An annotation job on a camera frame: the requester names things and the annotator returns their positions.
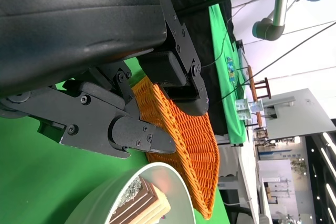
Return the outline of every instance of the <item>bolt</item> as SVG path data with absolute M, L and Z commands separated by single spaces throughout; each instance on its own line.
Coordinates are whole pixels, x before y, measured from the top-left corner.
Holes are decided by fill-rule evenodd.
M 123 83 L 124 80 L 125 80 L 125 75 L 124 75 L 123 73 L 120 73 L 120 74 L 118 75 L 118 80 L 119 80 L 119 82 Z
M 70 125 L 68 127 L 68 134 L 69 135 L 76 135 L 76 133 L 77 133 L 76 127 L 74 125 Z
M 195 65 L 193 65 L 192 73 L 193 73 L 193 76 L 196 76 L 198 74 L 198 70 L 197 70 L 197 67 Z
M 88 97 L 86 95 L 83 95 L 81 98 L 80 98 L 80 103 L 81 104 L 87 104 L 88 103 Z
M 150 141 L 152 141 L 152 139 L 153 139 L 153 135 L 152 134 L 148 134 L 147 141 L 150 142 Z

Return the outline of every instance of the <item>green tablecloth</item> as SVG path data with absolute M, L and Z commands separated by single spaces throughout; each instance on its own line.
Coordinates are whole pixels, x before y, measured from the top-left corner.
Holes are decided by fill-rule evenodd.
M 62 146 L 37 133 L 31 118 L 0 118 L 0 223 L 62 224 L 94 188 L 121 172 L 147 164 Z M 219 192 L 214 215 L 197 223 L 229 224 Z
M 214 44 L 214 53 L 217 72 L 219 76 L 219 87 L 222 97 L 227 96 L 239 83 L 244 82 L 244 76 L 240 68 L 240 60 L 237 53 L 236 45 L 231 44 L 230 38 L 226 31 L 226 25 L 222 17 L 219 5 L 214 5 L 209 8 L 212 39 Z M 231 82 L 228 73 L 228 63 L 232 60 L 234 63 L 235 82 Z M 241 144 L 245 142 L 246 130 L 243 121 L 240 121 L 236 111 L 236 100 L 243 99 L 244 92 L 233 92 L 231 95 L 222 100 L 225 119 L 232 144 Z

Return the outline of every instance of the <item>woven basket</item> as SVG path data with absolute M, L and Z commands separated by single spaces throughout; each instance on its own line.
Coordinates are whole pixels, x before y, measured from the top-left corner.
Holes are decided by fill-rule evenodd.
M 208 115 L 186 115 L 148 77 L 134 86 L 133 91 L 141 119 L 166 130 L 176 143 L 174 154 L 147 153 L 149 162 L 173 166 L 185 181 L 194 208 L 209 219 L 215 204 L 219 152 Z

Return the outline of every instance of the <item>cake slice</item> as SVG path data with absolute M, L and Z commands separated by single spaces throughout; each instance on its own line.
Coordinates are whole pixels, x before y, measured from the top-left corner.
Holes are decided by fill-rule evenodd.
M 110 224 L 155 224 L 171 209 L 164 193 L 140 177 L 141 186 L 132 183 L 113 213 Z

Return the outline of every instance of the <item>table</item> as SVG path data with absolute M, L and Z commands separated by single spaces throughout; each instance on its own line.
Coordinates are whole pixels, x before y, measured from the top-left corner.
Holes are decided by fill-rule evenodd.
M 260 190 L 259 190 L 259 195 L 261 197 L 261 212 L 266 215 L 269 219 L 269 224 L 272 224 L 272 216 L 271 216 L 271 211 L 269 209 L 268 205 L 268 199 L 267 199 L 267 194 L 266 194 L 266 189 L 264 185 L 264 180 L 261 180 L 261 185 L 260 185 Z
M 250 65 L 247 66 L 247 71 L 248 71 L 248 77 L 249 77 L 249 85 L 251 87 L 251 91 L 252 91 L 252 97 L 253 97 L 253 101 L 257 102 L 258 101 L 258 95 L 257 95 L 257 90 L 255 87 L 255 83 L 254 83 L 254 79 L 253 79 L 253 73 L 252 73 L 252 68 Z M 257 112 L 257 122 L 258 122 L 258 126 L 262 127 L 262 118 L 261 118 L 261 114 L 260 112 Z
M 0 223 L 60 224 L 94 188 L 128 169 L 147 164 L 132 151 L 118 159 L 62 146 L 37 133 L 31 118 L 0 118 Z M 213 217 L 197 224 L 229 224 L 217 190 Z
M 257 194 L 256 158 L 254 154 L 253 131 L 248 127 L 248 139 L 238 148 L 239 166 L 242 171 L 246 194 L 250 199 L 249 206 L 253 221 L 259 224 L 259 206 Z

